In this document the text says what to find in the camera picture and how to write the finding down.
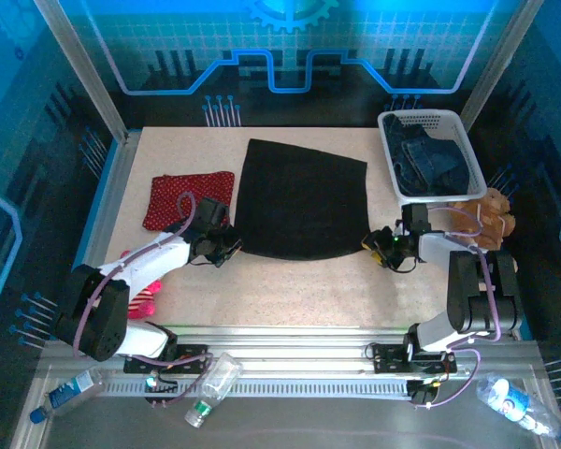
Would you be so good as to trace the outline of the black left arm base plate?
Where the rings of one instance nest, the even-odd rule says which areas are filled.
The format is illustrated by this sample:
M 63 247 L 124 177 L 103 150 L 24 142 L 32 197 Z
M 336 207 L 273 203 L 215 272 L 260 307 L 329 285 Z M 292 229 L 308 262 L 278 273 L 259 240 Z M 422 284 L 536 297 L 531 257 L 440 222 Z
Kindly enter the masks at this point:
M 123 364 L 126 374 L 150 374 L 153 371 L 164 374 L 201 374 L 207 368 L 206 344 L 178 344 L 171 361 L 161 359 L 162 365 L 154 365 L 141 361 L 136 357 L 127 356 Z

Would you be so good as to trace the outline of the red polka dot skirt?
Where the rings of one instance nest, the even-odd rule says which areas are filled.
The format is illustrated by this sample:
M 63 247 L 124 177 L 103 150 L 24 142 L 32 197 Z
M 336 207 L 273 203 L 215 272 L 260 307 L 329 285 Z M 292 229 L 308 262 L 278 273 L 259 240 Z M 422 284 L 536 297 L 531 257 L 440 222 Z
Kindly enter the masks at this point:
M 218 171 L 190 175 L 162 175 L 151 180 L 151 196 L 143 227 L 149 231 L 162 231 L 169 225 L 187 217 L 191 202 L 180 196 L 185 192 L 194 195 L 195 204 L 207 197 L 231 205 L 235 174 Z

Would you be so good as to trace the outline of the black skirt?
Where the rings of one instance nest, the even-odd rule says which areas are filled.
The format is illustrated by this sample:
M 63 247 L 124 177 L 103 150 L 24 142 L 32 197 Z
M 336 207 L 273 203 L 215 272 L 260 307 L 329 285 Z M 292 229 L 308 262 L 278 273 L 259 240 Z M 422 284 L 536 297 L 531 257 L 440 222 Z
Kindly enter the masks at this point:
M 361 251 L 369 232 L 366 180 L 363 161 L 251 139 L 234 221 L 243 252 L 315 261 Z

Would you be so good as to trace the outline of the aluminium frame post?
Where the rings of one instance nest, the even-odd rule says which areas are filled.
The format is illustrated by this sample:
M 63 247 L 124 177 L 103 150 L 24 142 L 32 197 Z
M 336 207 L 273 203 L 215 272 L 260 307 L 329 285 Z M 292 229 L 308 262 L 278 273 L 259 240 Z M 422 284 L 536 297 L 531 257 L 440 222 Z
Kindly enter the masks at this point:
M 122 117 L 59 0 L 33 1 L 108 131 L 118 144 L 125 144 L 128 131 Z
M 515 52 L 517 52 L 543 3 L 544 0 L 520 0 L 518 8 L 511 16 L 462 109 L 460 119 L 467 132 L 470 131 L 478 119 L 501 76 L 510 65 Z

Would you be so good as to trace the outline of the blue label water bottle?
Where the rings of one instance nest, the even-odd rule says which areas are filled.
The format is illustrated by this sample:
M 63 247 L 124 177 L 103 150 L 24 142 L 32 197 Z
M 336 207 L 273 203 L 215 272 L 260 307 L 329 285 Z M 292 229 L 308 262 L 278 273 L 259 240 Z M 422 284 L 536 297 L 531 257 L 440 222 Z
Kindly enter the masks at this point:
M 538 398 L 509 380 L 489 375 L 476 386 L 477 398 L 512 423 L 561 444 L 561 419 Z
M 98 368 L 86 369 L 51 390 L 43 403 L 29 413 L 29 419 L 33 424 L 40 424 L 54 416 L 64 415 L 94 398 L 105 388 L 104 371 Z

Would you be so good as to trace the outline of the aluminium frame rail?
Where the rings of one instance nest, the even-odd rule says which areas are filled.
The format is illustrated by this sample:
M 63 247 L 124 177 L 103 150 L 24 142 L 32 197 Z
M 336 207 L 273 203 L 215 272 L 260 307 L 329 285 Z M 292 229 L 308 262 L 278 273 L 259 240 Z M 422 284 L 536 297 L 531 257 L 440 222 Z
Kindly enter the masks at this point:
M 364 357 L 371 342 L 402 345 L 401 329 L 359 327 L 172 326 L 180 344 L 206 344 L 214 356 L 228 353 L 244 367 L 249 379 L 372 378 L 373 364 Z M 471 372 L 498 373 L 513 379 L 545 377 L 539 347 L 534 341 L 506 335 L 498 342 L 475 340 L 478 355 L 457 357 L 454 378 Z M 122 372 L 127 355 L 114 355 L 99 367 Z

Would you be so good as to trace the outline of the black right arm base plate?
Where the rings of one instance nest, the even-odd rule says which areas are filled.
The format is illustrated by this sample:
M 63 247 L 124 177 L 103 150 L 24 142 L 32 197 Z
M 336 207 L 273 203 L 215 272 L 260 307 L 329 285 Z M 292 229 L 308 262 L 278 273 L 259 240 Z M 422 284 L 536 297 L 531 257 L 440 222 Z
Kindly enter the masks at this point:
M 372 362 L 374 372 L 454 374 L 457 363 L 453 354 L 446 352 L 415 352 L 402 345 L 369 343 L 364 349 L 364 357 Z

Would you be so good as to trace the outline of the aluminium table side rail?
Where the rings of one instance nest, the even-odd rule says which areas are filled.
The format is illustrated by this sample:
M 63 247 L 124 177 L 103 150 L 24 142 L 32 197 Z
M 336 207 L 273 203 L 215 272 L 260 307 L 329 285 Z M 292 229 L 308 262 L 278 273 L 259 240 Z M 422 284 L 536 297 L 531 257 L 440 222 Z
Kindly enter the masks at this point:
M 124 144 L 112 143 L 71 270 L 105 262 L 140 136 L 140 130 L 131 130 Z

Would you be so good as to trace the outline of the white perforated plastic basket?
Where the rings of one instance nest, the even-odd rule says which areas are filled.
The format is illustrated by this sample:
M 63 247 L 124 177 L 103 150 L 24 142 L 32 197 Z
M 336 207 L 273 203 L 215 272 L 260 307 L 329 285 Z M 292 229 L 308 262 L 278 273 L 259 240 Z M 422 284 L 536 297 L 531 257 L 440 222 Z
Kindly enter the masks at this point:
M 424 128 L 428 137 L 453 140 L 458 145 L 466 159 L 470 175 L 466 194 L 456 196 L 422 197 L 406 196 L 399 190 L 396 182 L 396 175 L 392 166 L 392 159 L 386 135 L 382 126 L 382 119 L 391 113 L 395 114 L 405 125 L 420 124 Z M 482 170 L 480 169 L 475 152 L 469 142 L 468 135 L 463 127 L 463 124 L 455 112 L 447 109 L 402 109 L 383 112 L 378 116 L 378 127 L 380 130 L 385 158 L 389 167 L 390 178 L 399 204 L 405 205 L 408 203 L 447 203 L 468 201 L 471 199 L 478 199 L 485 195 L 487 187 Z

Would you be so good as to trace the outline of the brown teddy bear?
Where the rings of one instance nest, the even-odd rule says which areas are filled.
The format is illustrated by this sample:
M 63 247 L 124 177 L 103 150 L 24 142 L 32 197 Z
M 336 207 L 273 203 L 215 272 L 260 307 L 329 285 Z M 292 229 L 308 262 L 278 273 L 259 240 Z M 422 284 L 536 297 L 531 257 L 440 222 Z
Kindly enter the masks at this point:
M 496 188 L 487 189 L 482 198 L 450 204 L 460 212 L 450 211 L 458 238 L 487 251 L 499 251 L 514 230 L 516 221 L 510 201 Z

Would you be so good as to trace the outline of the empty clear green-capped bottle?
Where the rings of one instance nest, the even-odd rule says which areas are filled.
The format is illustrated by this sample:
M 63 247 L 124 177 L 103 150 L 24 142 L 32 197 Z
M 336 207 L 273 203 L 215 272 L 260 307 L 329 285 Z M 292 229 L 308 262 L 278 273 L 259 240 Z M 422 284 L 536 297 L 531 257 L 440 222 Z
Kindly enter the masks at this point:
M 200 428 L 242 373 L 242 364 L 230 354 L 222 353 L 199 385 L 194 404 L 185 414 L 185 421 L 192 427 Z

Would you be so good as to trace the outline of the pink striped plush toy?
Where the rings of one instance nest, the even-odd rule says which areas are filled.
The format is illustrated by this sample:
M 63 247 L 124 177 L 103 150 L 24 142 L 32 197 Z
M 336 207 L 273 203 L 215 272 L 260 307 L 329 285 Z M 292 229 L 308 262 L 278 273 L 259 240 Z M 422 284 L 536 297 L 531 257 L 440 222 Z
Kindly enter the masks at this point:
M 160 279 L 142 289 L 129 303 L 127 318 L 129 320 L 142 320 L 155 314 L 155 296 L 162 290 Z

